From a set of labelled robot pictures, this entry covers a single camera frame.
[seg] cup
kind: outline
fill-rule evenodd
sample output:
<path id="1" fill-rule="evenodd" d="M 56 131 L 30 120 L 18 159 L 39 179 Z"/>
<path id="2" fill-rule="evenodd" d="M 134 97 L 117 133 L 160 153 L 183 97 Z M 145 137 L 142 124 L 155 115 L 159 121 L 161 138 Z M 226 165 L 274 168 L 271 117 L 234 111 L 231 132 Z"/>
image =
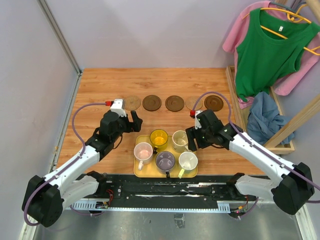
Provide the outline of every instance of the cup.
<path id="1" fill-rule="evenodd" d="M 170 178 L 170 172 L 176 163 L 175 156 L 169 151 L 160 152 L 155 158 L 155 164 L 158 170 Z"/>
<path id="2" fill-rule="evenodd" d="M 190 151 L 181 153 L 179 157 L 179 165 L 182 168 L 178 174 L 178 178 L 182 178 L 184 173 L 190 173 L 198 165 L 197 156 Z"/>
<path id="3" fill-rule="evenodd" d="M 185 131 L 179 130 L 172 135 L 172 147 L 177 153 L 189 151 L 188 137 Z"/>
<path id="4" fill-rule="evenodd" d="M 168 145 L 168 133 L 162 129 L 154 130 L 150 134 L 150 141 L 154 146 L 153 153 L 156 154 L 158 151 L 163 151 Z"/>
<path id="5" fill-rule="evenodd" d="M 142 170 L 143 165 L 151 163 L 153 157 L 153 148 L 147 142 L 138 143 L 133 150 L 135 158 L 139 161 L 138 169 Z"/>

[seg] purple cup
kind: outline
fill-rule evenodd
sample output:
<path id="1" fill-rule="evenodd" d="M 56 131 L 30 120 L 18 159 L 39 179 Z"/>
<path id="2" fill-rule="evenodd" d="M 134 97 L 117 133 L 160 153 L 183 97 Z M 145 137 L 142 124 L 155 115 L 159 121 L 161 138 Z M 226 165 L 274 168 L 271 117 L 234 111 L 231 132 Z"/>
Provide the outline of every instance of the purple cup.
<path id="1" fill-rule="evenodd" d="M 155 164 L 161 173 L 164 173 L 167 178 L 170 177 L 170 171 L 176 163 L 175 156 L 169 151 L 160 152 L 155 158 Z"/>

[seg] wire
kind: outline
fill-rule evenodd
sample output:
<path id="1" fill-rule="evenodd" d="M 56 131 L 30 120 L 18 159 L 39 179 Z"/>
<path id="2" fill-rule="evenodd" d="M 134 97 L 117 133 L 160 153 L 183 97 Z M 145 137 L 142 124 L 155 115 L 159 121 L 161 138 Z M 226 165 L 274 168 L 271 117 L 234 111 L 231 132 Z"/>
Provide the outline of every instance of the wire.
<path id="1" fill-rule="evenodd" d="M 120 143 L 122 142 L 122 134 L 121 134 L 121 139 L 120 139 L 120 142 L 118 143 L 118 145 L 116 147 L 114 147 L 113 149 L 116 149 L 117 147 L 119 147 Z"/>
<path id="2" fill-rule="evenodd" d="M 255 208 L 255 206 L 257 206 L 258 200 L 259 200 L 259 197 L 257 196 L 256 199 L 255 199 L 254 204 L 252 205 L 252 207 L 251 207 L 248 211 L 246 211 L 246 213 L 243 214 L 243 215 L 240 217 L 240 219 L 242 219 L 243 217 L 247 216 L 247 215 Z"/>
<path id="3" fill-rule="evenodd" d="M 99 212 L 99 213 L 82 213 L 80 211 L 75 210 L 71 205 L 69 206 L 69 208 L 81 216 L 100 216 L 106 212 L 106 211 L 103 211 L 103 212 Z"/>
<path id="4" fill-rule="evenodd" d="M 318 191 L 320 191 L 320 186 L 317 185 L 316 183 L 314 183 L 313 181 L 311 181 L 310 179 L 306 178 L 305 176 L 303 176 L 302 174 L 300 174 L 299 172 L 291 169 L 290 167 L 288 167 L 287 165 L 283 164 L 281 161 L 279 161 L 278 159 L 276 159 L 275 157 L 271 156 L 269 153 L 267 153 L 266 151 L 264 151 L 263 149 L 259 148 L 258 146 L 256 146 L 253 142 L 251 142 L 248 138 L 246 138 L 234 125 L 234 123 L 231 121 L 231 105 L 230 102 L 228 101 L 228 99 L 222 95 L 219 92 L 216 91 L 207 91 L 204 94 L 202 94 L 195 102 L 192 111 L 195 110 L 198 102 L 201 100 L 201 98 L 207 94 L 216 94 L 219 95 L 220 97 L 222 97 L 225 102 L 228 105 L 229 108 L 229 114 L 228 114 L 228 122 L 230 123 L 231 127 L 236 131 L 237 134 L 239 134 L 248 144 L 250 144 L 253 148 L 257 149 L 259 152 L 261 152 L 262 154 L 264 154 L 265 156 L 267 156 L 268 158 L 272 159 L 274 162 L 276 162 L 278 165 L 283 166 L 286 170 L 290 171 L 291 173 L 295 174 L 296 176 L 298 176 L 299 178 L 301 178 L 302 180 L 306 181 L 308 184 L 312 185 L 314 188 L 316 188 Z M 309 204 L 320 204 L 320 200 L 307 200 L 306 203 Z"/>
<path id="5" fill-rule="evenodd" d="M 248 195 L 246 195 L 245 198 L 246 198 L 246 202 L 245 202 L 244 205 L 239 206 L 239 207 L 237 207 L 237 208 L 230 208 L 230 210 L 232 210 L 233 212 L 236 212 L 236 211 L 238 211 L 238 210 L 243 209 L 244 207 L 246 207 L 246 209 L 248 209 L 248 202 L 249 202 Z"/>
<path id="6" fill-rule="evenodd" d="M 107 189 L 106 190 L 107 193 L 109 193 L 109 203 L 108 206 L 110 206 L 112 200 L 114 199 L 114 191 L 112 191 L 111 189 Z M 101 216 L 102 214 L 106 213 L 106 211 L 102 211 L 99 213 L 82 213 L 80 211 L 75 210 L 72 205 L 69 206 L 69 208 L 74 211 L 76 214 L 79 214 L 81 216 Z"/>
<path id="7" fill-rule="evenodd" d="M 216 145 L 211 145 L 211 147 L 214 147 L 214 148 L 216 148 L 216 149 L 224 149 L 225 147 L 223 147 L 223 146 L 216 146 Z"/>
<path id="8" fill-rule="evenodd" d="M 112 202 L 112 200 L 114 199 L 114 191 L 112 191 L 111 189 L 108 189 L 107 192 L 109 193 L 109 207 L 110 207 L 110 204 Z"/>
<path id="9" fill-rule="evenodd" d="M 106 103 L 89 103 L 86 105 L 81 106 L 80 108 L 78 108 L 75 113 L 72 116 L 72 121 L 71 121 L 71 125 L 72 125 L 72 129 L 74 134 L 78 137 L 78 139 L 81 141 L 82 143 L 82 150 L 80 152 L 80 154 L 73 160 L 71 161 L 67 166 L 65 166 L 60 172 L 58 172 L 56 175 L 54 175 L 53 177 L 51 177 L 49 180 L 45 181 L 44 183 L 42 183 L 36 190 L 34 190 L 34 192 L 30 195 L 30 197 L 28 198 L 28 200 L 26 201 L 25 207 L 24 207 L 24 211 L 23 211 L 23 218 L 24 221 L 26 222 L 26 224 L 28 224 L 29 226 L 37 226 L 40 224 L 40 222 L 36 222 L 36 223 L 32 223 L 29 221 L 28 219 L 28 208 L 30 206 L 30 203 L 32 201 L 32 199 L 35 197 L 35 195 L 37 195 L 37 193 L 43 189 L 47 184 L 49 184 L 50 182 L 52 182 L 54 179 L 57 179 L 61 174 L 64 173 L 64 171 L 66 171 L 68 168 L 70 168 L 79 158 L 81 158 L 81 156 L 84 154 L 85 150 L 86 150 L 86 143 L 85 141 L 81 138 L 81 136 L 78 134 L 76 128 L 75 128 L 75 118 L 76 115 L 78 114 L 78 112 L 86 107 L 89 106 L 96 106 L 96 105 L 106 105 Z"/>

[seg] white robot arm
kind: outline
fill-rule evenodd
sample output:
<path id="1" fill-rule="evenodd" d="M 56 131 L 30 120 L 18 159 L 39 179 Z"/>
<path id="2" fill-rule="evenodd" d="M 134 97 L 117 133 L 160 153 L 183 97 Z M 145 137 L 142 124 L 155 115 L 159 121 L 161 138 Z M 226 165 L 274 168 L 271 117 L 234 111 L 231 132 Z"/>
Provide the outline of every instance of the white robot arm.
<path id="1" fill-rule="evenodd" d="M 244 157 L 269 177 L 262 179 L 237 173 L 227 182 L 234 196 L 252 195 L 271 200 L 284 212 L 294 215 L 314 194 L 313 186 L 288 170 L 292 169 L 312 181 L 311 171 L 307 165 L 302 162 L 295 165 L 277 156 L 254 141 L 247 133 L 242 132 L 240 128 L 237 129 L 242 133 L 238 134 L 230 123 L 223 125 L 212 110 L 196 111 L 194 126 L 186 129 L 188 148 L 191 151 L 197 150 L 194 139 L 201 149 L 218 145 Z"/>
<path id="2" fill-rule="evenodd" d="M 54 224 L 65 208 L 79 199 L 92 194 L 104 194 L 106 178 L 98 172 L 91 171 L 81 180 L 75 180 L 114 149 L 115 142 L 119 137 L 122 138 L 123 133 L 140 132 L 142 119 L 138 118 L 135 111 L 131 111 L 133 122 L 129 122 L 123 99 L 116 99 L 109 104 L 110 110 L 101 119 L 100 127 L 85 142 L 82 154 L 83 149 L 58 169 L 44 177 L 35 175 L 28 182 L 22 210 L 43 226 Z"/>

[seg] pink shirt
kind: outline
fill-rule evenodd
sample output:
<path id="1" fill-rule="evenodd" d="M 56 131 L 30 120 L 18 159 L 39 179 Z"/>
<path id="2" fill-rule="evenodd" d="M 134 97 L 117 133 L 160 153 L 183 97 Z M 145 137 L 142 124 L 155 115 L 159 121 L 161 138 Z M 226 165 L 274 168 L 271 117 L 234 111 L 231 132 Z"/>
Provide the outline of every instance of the pink shirt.
<path id="1" fill-rule="evenodd" d="M 222 45 L 223 50 L 228 53 L 234 53 L 234 70 L 237 73 L 237 65 L 238 65 L 238 53 L 237 47 L 242 43 L 245 39 L 245 36 L 248 32 L 250 16 L 248 15 L 245 19 L 243 17 L 250 13 L 252 10 L 257 8 L 278 8 L 279 6 L 272 4 L 270 1 L 259 1 L 255 2 L 248 7 L 246 7 L 240 15 L 235 20 L 235 23 L 229 32 L 228 36 L 225 39 L 224 44 Z M 282 20 L 288 20 L 287 14 L 275 11 L 275 10 L 267 10 L 268 14 L 277 17 Z M 309 49 L 313 49 L 320 45 L 320 33 L 318 33 L 308 45 Z M 299 83 L 299 81 L 303 78 L 303 76 L 310 70 L 310 68 L 319 61 L 320 56 L 314 55 L 308 51 L 304 51 L 301 58 L 301 66 L 300 70 L 289 74 L 283 78 L 280 78 L 276 81 L 274 85 L 274 92 L 278 95 L 286 96 L 288 95 L 292 89 Z M 241 109 L 244 109 L 250 106 L 253 103 L 253 97 L 246 98 L 248 102 L 242 101 L 240 98 L 239 105 Z"/>

